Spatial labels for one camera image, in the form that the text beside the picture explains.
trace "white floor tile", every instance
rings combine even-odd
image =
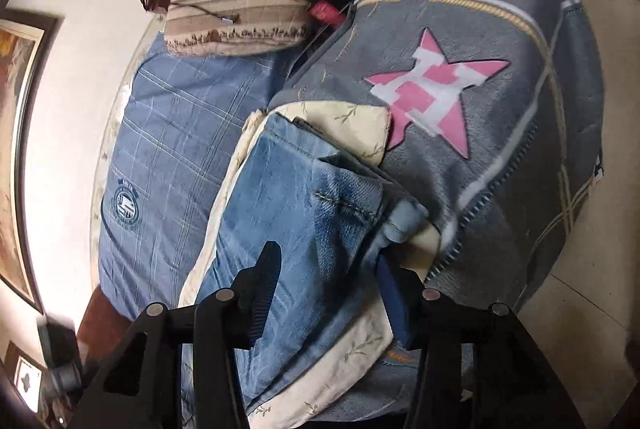
[[[549,276],[520,320],[562,381],[588,429],[604,429],[636,384],[623,352],[626,330]]]
[[[628,328],[640,296],[640,1],[582,1],[604,70],[605,177],[552,273]]]

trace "picture frame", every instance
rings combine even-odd
[[[57,25],[51,16],[0,11],[0,279],[39,313],[24,219],[24,140]]]
[[[40,403],[40,390],[45,369],[9,341],[4,370],[25,404],[35,413]]]

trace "pink star patch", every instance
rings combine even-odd
[[[404,130],[413,122],[431,136],[442,137],[468,158],[465,117],[460,93],[480,86],[509,65],[508,61],[466,61],[448,63],[433,35],[425,30],[414,52],[416,64],[409,72],[372,75],[371,93],[385,101],[392,114],[388,148],[404,139]]]

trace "embroidered logo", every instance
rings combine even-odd
[[[464,61],[449,63],[433,35],[425,30],[414,52],[416,63],[409,72],[372,75],[371,93],[385,101],[392,114],[388,148],[404,139],[413,122],[429,135],[441,135],[463,157],[468,158],[465,118],[460,93],[479,86],[509,65],[508,61]]]
[[[125,225],[133,225],[140,218],[138,193],[133,184],[123,178],[118,180],[118,187],[113,194],[113,211]]]

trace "white wall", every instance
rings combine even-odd
[[[138,0],[10,0],[63,18],[34,99],[25,168],[31,263],[46,311],[76,328],[92,289],[89,219],[111,102],[151,15]],[[0,282],[0,357],[8,340],[42,359],[37,312]]]

